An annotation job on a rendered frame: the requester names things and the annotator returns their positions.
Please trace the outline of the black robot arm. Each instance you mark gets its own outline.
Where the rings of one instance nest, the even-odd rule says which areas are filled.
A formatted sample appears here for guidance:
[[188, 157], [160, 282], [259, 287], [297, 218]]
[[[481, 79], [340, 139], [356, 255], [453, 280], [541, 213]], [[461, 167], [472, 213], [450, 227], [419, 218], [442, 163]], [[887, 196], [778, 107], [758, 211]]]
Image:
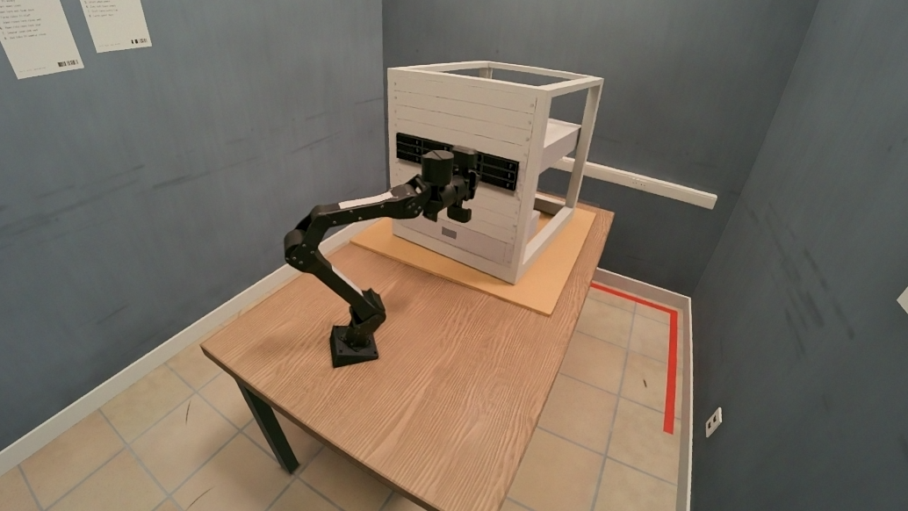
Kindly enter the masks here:
[[[340, 335], [339, 339], [355, 352], [371, 343], [368, 335], [373, 335], [385, 322], [386, 309], [380, 295], [371, 287], [367, 291], [360, 290], [323, 256], [319, 246], [325, 233], [331, 227], [378, 218], [414, 219], [422, 211], [424, 218], [437, 222], [438, 213], [455, 200], [454, 190], [449, 185], [453, 164], [452, 152], [428, 152], [422, 155], [421, 176], [418, 173], [405, 184], [377, 196], [317, 205], [285, 236], [286, 262], [302, 273], [316, 276], [350, 304], [350, 323], [346, 335]], [[416, 185], [421, 193], [416, 190]]]

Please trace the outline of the tan flat board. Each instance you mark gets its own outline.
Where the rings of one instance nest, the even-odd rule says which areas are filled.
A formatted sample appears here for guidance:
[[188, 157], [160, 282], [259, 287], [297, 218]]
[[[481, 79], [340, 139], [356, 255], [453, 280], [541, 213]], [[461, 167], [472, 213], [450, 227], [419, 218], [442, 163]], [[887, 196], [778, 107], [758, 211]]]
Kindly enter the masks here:
[[575, 208], [565, 229], [516, 284], [395, 236], [392, 218], [381, 219], [350, 239], [350, 243], [550, 317], [595, 215]]

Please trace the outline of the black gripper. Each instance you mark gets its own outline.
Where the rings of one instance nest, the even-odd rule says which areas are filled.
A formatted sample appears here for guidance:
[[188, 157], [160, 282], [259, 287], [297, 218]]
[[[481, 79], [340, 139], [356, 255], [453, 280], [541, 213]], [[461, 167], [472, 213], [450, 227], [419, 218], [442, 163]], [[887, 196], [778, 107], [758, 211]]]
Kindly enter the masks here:
[[476, 166], [479, 152], [477, 149], [460, 145], [451, 148], [451, 152], [454, 154], [454, 164], [459, 165], [459, 167], [453, 170], [452, 181], [450, 182], [450, 186], [455, 193], [455, 200], [452, 205], [447, 207], [447, 216], [452, 220], [466, 223], [472, 219], [472, 209], [462, 208], [463, 200], [474, 199], [480, 176], [477, 176], [477, 173], [469, 170], [469, 168]]

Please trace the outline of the white equipment rack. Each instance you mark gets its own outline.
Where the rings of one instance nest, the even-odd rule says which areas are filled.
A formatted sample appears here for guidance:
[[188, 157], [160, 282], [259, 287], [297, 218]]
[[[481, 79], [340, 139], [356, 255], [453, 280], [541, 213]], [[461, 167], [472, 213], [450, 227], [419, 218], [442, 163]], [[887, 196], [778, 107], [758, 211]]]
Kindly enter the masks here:
[[[479, 182], [474, 199], [463, 200], [462, 207], [472, 209], [468, 222], [448, 218], [446, 207], [437, 222], [424, 218], [422, 211], [414, 219], [392, 219], [392, 230], [395, 236], [516, 284], [573, 218], [604, 78], [470, 62], [481, 63], [386, 69], [391, 188], [422, 175], [421, 164], [396, 158], [396, 133], [405, 133], [518, 161], [515, 191]], [[476, 67], [479, 77], [438, 73]], [[540, 87], [509, 83], [491, 80], [493, 67], [573, 80]], [[581, 126], [548, 119], [552, 97], [585, 88]], [[566, 203], [536, 194], [539, 174], [575, 148]], [[533, 208], [556, 216], [527, 245], [540, 214]]]

